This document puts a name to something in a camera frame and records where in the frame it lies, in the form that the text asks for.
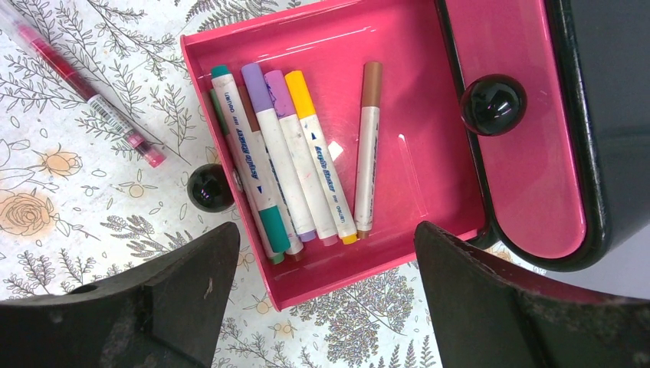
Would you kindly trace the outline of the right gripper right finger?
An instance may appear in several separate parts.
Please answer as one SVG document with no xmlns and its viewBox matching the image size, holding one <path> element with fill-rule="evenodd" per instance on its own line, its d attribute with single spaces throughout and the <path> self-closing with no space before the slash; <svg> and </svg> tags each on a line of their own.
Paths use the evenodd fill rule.
<svg viewBox="0 0 650 368">
<path fill-rule="evenodd" d="M 649 302 L 564 284 L 430 222 L 415 253 L 445 367 L 647 367 Z"/>
</svg>

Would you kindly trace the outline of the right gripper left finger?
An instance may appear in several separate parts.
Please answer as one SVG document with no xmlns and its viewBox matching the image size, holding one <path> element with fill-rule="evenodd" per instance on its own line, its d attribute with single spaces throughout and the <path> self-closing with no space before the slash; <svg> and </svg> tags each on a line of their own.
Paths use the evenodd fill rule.
<svg viewBox="0 0 650 368">
<path fill-rule="evenodd" d="M 75 288 L 1 304 L 3 367 L 209 367 L 240 248 L 226 222 Z"/>
</svg>

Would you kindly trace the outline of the white marker teal cap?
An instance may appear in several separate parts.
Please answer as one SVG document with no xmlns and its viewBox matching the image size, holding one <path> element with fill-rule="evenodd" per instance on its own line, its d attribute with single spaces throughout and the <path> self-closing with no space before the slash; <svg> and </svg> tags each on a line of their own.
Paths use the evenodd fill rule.
<svg viewBox="0 0 650 368">
<path fill-rule="evenodd" d="M 271 249 L 283 253 L 289 249 L 290 242 L 277 207 L 276 196 L 271 190 L 261 147 L 253 137 L 235 78 L 228 67 L 222 64 L 211 69 L 211 81 L 228 132 L 234 141 L 235 155 L 243 165 L 242 178 L 248 184 L 248 192 L 253 198 Z"/>
</svg>

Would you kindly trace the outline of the white marker pink cap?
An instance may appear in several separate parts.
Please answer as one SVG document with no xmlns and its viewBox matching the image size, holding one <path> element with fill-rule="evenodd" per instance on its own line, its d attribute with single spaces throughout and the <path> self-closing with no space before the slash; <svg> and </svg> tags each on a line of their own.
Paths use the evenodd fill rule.
<svg viewBox="0 0 650 368">
<path fill-rule="evenodd" d="M 264 74 L 264 80 L 307 200 L 317 236 L 323 245 L 335 245 L 339 240 L 336 226 L 284 75 L 279 70 L 273 70 Z"/>
</svg>

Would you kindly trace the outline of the black pink drawer box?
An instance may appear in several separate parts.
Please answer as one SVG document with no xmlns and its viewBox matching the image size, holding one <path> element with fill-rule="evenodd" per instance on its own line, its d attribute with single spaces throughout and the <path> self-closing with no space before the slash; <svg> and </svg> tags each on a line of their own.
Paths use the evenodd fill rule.
<svg viewBox="0 0 650 368">
<path fill-rule="evenodd" d="M 251 62 L 302 71 L 352 199 L 363 66 L 383 65 L 372 231 L 260 258 L 278 310 L 411 261 L 424 221 L 549 271 L 588 268 L 649 224 L 647 1 L 321 1 L 180 44 L 258 254 L 211 69 L 237 84 Z"/>
</svg>

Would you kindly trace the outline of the white purple marker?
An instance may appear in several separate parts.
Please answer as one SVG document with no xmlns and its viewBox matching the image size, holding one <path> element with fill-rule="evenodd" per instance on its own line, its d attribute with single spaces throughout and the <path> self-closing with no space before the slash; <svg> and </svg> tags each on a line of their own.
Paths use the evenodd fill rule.
<svg viewBox="0 0 650 368">
<path fill-rule="evenodd" d="M 301 241 L 310 242 L 316 238 L 315 224 L 262 69 L 257 63 L 250 63 L 241 68 L 241 74 L 295 232 Z"/>
</svg>

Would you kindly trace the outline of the white marker brown cap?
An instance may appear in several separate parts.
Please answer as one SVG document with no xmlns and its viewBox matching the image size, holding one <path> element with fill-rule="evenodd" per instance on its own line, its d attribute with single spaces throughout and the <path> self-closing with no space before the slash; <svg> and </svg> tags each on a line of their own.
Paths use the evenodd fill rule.
<svg viewBox="0 0 650 368">
<path fill-rule="evenodd" d="M 278 210 L 281 214 L 282 222 L 285 228 L 285 232 L 288 238 L 288 241 L 290 243 L 290 247 L 288 250 L 285 251 L 285 254 L 287 257 L 292 260 L 292 261 L 300 261 L 304 257 L 304 244 L 302 241 L 299 239 L 297 236 L 294 225 L 291 219 L 291 215 L 287 209 L 287 204 L 284 199 L 284 195 L 282 193 L 281 187 L 279 185 L 278 179 L 277 179 L 277 174 L 274 170 L 274 166 L 271 160 L 271 157 L 268 152 L 267 145 L 264 141 L 264 137 L 262 136 L 261 133 L 261 128 L 259 126 L 256 114 L 253 110 L 253 106 L 251 104 L 250 97 L 248 95 L 248 91 L 246 89 L 246 86 L 242 84 L 241 86 L 238 87 L 238 91 L 241 95 L 242 103 L 245 109 L 245 112 L 248 117 L 248 121 L 251 126 L 251 132 L 254 134 L 256 140 L 258 143 L 261 145 L 261 147 L 264 150 L 264 158 L 268 161 L 268 172 L 272 176 L 271 182 L 271 188 L 272 192 L 274 193 L 274 196 L 277 200 L 277 207 Z"/>
<path fill-rule="evenodd" d="M 369 61 L 363 69 L 356 165 L 354 221 L 360 239 L 368 238 L 373 227 L 381 93 L 382 64 Z"/>
</svg>

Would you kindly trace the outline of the white marker orange cap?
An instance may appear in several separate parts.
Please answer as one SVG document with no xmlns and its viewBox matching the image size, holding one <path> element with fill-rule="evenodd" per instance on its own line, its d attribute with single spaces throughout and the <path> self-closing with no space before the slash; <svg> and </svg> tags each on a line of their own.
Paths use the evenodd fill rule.
<svg viewBox="0 0 650 368">
<path fill-rule="evenodd" d="M 310 147 L 310 154 L 317 169 L 338 237 L 345 245 L 351 245 L 358 240 L 357 228 L 304 74 L 302 71 L 291 71 L 284 76 L 284 79 L 303 129 L 305 140 Z"/>
</svg>

